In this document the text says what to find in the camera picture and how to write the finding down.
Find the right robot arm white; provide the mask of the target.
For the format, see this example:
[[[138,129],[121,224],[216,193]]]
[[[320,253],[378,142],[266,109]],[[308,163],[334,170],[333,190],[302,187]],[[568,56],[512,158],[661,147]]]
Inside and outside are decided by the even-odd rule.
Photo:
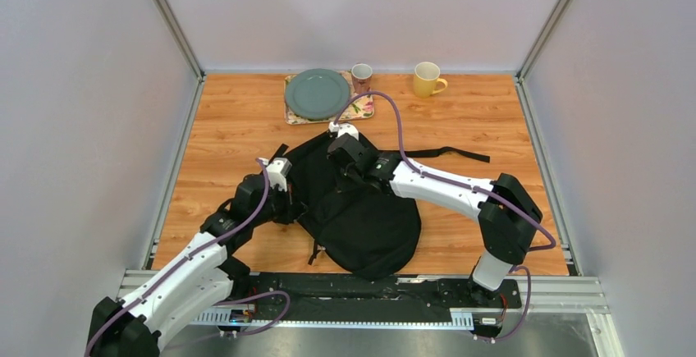
[[[470,275],[468,295],[477,306],[487,307],[500,297],[504,278],[524,262],[541,230],[542,212],[512,175],[502,173],[495,180],[458,176],[396,152],[370,149],[348,134],[329,144],[327,156],[354,181],[475,221],[484,250]]]

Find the black student backpack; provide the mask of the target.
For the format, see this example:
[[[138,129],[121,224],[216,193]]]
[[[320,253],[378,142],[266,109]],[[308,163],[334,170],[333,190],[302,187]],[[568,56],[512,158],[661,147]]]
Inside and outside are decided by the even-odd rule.
[[[290,205],[276,222],[299,223],[346,271],[375,281],[400,271],[414,256],[422,222],[414,199],[383,193],[341,174],[329,160],[333,136],[323,132],[274,157],[290,164]]]

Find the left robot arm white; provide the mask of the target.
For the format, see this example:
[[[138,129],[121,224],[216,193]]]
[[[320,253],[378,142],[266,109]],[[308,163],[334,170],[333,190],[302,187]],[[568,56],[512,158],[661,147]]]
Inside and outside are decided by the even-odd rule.
[[[162,270],[119,300],[94,307],[86,356],[159,356],[169,341],[217,302],[239,304],[250,295],[233,252],[254,227],[288,207],[288,183],[269,168],[248,175],[235,196],[209,215],[200,231]]]

